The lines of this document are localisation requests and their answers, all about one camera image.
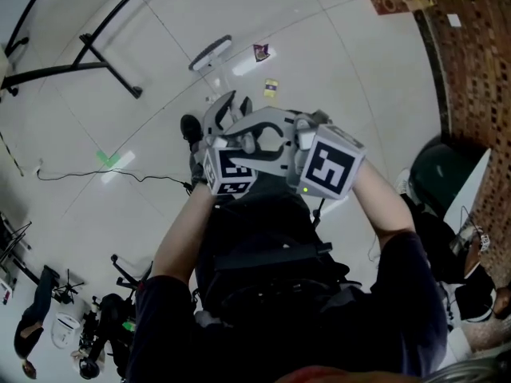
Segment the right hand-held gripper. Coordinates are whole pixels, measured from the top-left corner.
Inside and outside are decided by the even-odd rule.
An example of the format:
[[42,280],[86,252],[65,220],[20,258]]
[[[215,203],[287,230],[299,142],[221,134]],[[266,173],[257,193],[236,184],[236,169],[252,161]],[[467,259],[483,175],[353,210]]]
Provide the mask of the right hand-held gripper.
[[[343,199],[351,190],[366,147],[316,112],[312,115],[265,107],[249,113],[224,132],[238,137],[271,128],[280,137],[293,137],[287,184],[301,195]],[[248,167],[266,173],[285,173],[288,151],[256,151],[245,156]]]

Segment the person's left forearm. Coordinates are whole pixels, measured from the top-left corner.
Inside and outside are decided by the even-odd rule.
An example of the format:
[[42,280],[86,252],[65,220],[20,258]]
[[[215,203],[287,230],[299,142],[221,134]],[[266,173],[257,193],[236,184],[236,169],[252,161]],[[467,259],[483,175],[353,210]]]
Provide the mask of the person's left forearm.
[[156,251],[153,277],[169,276],[189,284],[215,202],[207,185],[195,186]]

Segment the white waste bin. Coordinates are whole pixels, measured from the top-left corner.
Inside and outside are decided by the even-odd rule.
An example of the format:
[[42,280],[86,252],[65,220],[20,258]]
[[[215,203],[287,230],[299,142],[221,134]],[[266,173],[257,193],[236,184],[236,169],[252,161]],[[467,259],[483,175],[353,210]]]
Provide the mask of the white waste bin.
[[52,343],[58,349],[66,349],[72,345],[79,334],[81,323],[64,312],[57,312],[51,328]]

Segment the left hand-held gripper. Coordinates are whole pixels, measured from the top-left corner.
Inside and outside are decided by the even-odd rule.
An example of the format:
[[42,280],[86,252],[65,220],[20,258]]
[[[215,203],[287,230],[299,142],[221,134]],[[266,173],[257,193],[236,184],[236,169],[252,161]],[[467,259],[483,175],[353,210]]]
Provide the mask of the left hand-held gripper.
[[[221,122],[230,110],[235,95],[235,90],[225,93],[209,107],[203,118],[204,135],[223,134]],[[249,97],[245,97],[240,104],[235,103],[235,120],[240,120],[250,113],[252,100]],[[230,156],[237,150],[238,148],[230,147],[228,141],[219,136],[208,142],[202,166],[213,195],[242,196],[255,183],[257,175],[253,169],[231,161]]]

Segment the person's navy t-shirt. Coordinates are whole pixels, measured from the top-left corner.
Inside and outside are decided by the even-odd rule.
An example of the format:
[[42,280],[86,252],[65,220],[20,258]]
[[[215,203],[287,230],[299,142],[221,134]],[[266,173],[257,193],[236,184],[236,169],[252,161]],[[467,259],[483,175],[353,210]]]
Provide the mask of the person's navy t-shirt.
[[201,325],[186,285],[150,278],[137,296],[128,383],[274,383],[310,366],[424,377],[446,353],[446,313],[419,237],[383,248],[370,293],[290,281],[225,296]]

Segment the person's right forearm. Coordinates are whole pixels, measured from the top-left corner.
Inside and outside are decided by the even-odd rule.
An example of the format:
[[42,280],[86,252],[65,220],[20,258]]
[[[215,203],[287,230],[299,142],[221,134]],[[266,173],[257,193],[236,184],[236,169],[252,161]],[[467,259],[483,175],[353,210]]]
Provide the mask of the person's right forearm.
[[389,182],[367,160],[358,169],[352,190],[383,250],[401,233],[415,232],[410,209]]

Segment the whiteboard on black wheeled stand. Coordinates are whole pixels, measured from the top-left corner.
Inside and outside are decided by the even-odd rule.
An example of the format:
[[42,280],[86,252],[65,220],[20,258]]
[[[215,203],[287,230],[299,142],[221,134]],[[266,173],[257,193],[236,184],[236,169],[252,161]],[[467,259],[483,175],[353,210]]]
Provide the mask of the whiteboard on black wheeled stand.
[[[32,7],[35,5],[37,0],[29,0],[25,9],[23,10],[20,18],[18,19],[13,32],[10,35],[10,39],[7,44],[1,47],[7,56],[10,63],[10,56],[14,51],[21,45],[27,45],[30,42],[30,38],[25,36],[19,38],[18,34],[25,23]],[[143,93],[143,89],[139,86],[131,85],[125,80],[119,72],[110,64],[109,61],[96,49],[94,46],[95,41],[109,25],[109,23],[119,14],[119,12],[130,2],[131,0],[121,0],[118,2],[100,25],[94,30],[92,34],[82,34],[79,36],[80,41],[83,43],[83,47],[74,59],[73,63],[68,65],[58,65],[47,68],[35,69],[25,73],[15,73],[13,65],[10,63],[9,70],[6,74],[6,78],[2,83],[2,91],[0,92],[0,100],[2,94],[8,92],[11,96],[15,97],[18,95],[18,86],[27,82],[36,81],[39,79],[57,76],[66,73],[75,73],[79,71],[92,70],[92,69],[106,69],[113,77],[136,99],[138,99]]]

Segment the black robot equipment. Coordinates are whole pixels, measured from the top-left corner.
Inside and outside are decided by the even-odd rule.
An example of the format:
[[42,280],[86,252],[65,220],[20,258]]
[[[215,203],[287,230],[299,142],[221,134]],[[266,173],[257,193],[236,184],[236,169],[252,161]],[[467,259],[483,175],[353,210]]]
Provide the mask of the black robot equipment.
[[135,306],[131,297],[123,299],[117,294],[108,294],[97,303],[93,297],[92,309],[84,315],[80,336],[80,348],[90,348],[90,360],[97,360],[107,343],[121,381],[125,374],[135,334]]

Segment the black tripod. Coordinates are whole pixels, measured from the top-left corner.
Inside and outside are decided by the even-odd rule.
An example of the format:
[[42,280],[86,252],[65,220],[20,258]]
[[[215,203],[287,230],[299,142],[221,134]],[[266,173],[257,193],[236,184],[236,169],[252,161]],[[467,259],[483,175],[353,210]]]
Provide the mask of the black tripod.
[[65,283],[53,290],[53,298],[64,305],[74,304],[75,298],[79,295],[84,286],[84,281],[73,278],[70,271],[67,270]]

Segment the person's left black shoe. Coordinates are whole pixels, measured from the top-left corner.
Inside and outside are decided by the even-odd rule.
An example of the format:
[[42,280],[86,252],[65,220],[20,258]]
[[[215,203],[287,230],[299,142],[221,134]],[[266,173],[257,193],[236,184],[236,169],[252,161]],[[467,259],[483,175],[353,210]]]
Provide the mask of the person's left black shoe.
[[185,114],[180,118],[180,131],[190,148],[194,144],[198,144],[203,138],[199,120],[190,114]]

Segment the dark green round bin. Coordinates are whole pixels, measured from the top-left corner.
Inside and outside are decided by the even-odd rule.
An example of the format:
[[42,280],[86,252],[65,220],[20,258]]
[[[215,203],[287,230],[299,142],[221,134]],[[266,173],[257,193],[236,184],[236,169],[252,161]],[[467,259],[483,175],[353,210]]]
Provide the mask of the dark green round bin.
[[442,142],[425,147],[410,169],[410,186],[458,233],[473,208],[491,153],[490,148]]

